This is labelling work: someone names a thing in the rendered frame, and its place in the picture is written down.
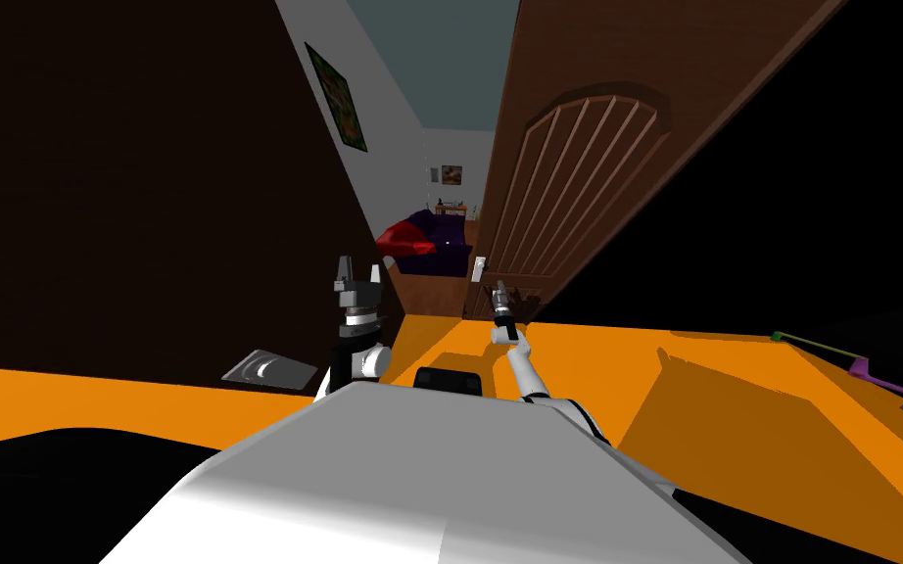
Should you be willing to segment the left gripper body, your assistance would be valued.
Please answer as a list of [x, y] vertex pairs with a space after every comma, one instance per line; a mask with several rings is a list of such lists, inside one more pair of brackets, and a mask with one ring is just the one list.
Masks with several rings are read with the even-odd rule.
[[380, 282], [335, 280], [333, 290], [339, 294], [339, 307], [347, 309], [377, 308], [383, 286]]

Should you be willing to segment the dark purple sofa red cushion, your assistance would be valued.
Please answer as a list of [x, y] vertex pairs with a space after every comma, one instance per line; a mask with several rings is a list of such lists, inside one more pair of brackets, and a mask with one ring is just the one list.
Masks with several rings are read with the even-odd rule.
[[395, 259], [401, 274], [464, 278], [473, 251], [464, 225], [462, 215], [421, 210], [387, 228], [376, 247], [383, 257]]

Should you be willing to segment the grey flat floor plate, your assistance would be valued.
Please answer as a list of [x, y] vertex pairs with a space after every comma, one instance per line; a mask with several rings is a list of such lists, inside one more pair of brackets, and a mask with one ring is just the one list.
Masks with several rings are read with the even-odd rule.
[[316, 372], [315, 366], [272, 352], [255, 350], [226, 372], [222, 379], [241, 384], [301, 391], [309, 385]]

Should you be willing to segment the brown panelled door leaf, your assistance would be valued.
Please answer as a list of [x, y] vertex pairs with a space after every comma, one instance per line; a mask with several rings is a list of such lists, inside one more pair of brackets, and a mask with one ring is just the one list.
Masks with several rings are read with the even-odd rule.
[[532, 321], [847, 0], [520, 0], [462, 315]]

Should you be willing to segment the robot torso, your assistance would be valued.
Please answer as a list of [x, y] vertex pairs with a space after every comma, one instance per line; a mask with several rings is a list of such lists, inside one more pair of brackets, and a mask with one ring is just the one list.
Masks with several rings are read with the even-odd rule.
[[751, 564], [572, 403], [355, 382], [213, 455], [101, 564]]

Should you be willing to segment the purple and green stick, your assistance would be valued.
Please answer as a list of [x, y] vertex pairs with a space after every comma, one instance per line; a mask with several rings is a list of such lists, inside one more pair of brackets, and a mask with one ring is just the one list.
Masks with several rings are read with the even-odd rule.
[[859, 354], [856, 354], [853, 352], [843, 351], [843, 350], [837, 349], [835, 347], [821, 344], [821, 342], [815, 342], [810, 339], [805, 339], [805, 338], [798, 337], [795, 335], [790, 335], [787, 333], [783, 333], [781, 331], [773, 332], [770, 336], [770, 339], [773, 342], [789, 342], [790, 344], [793, 344], [793, 342], [799, 342], [799, 344], [808, 345], [808, 346], [811, 346], [811, 347], [814, 347], [814, 348], [817, 348], [820, 350], [828, 351], [831, 353], [837, 353], [837, 354], [840, 354], [840, 355], [843, 355], [846, 357], [850, 357], [852, 359], [852, 361], [850, 362], [849, 367], [847, 367], [847, 369], [846, 369], [847, 374], [849, 374], [850, 376], [857, 378], [859, 380], [862, 380], [865, 382], [870, 382], [870, 384], [873, 384], [873, 385], [877, 386], [878, 388], [903, 395], [903, 387], [902, 386], [899, 386], [899, 385], [893, 384], [893, 382], [887, 382], [887, 381], [884, 381], [884, 380], [881, 380], [879, 378], [872, 376], [870, 374], [870, 370], [869, 370], [869, 367], [870, 367], [869, 359], [863, 355], [859, 355]]

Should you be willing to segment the green framed wall picture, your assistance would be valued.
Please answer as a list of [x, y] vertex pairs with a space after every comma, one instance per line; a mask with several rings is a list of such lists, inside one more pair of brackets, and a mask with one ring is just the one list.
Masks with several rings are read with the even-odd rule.
[[348, 81], [308, 43], [305, 43], [305, 49], [309, 54], [310, 62], [341, 143], [367, 152], [367, 145]]

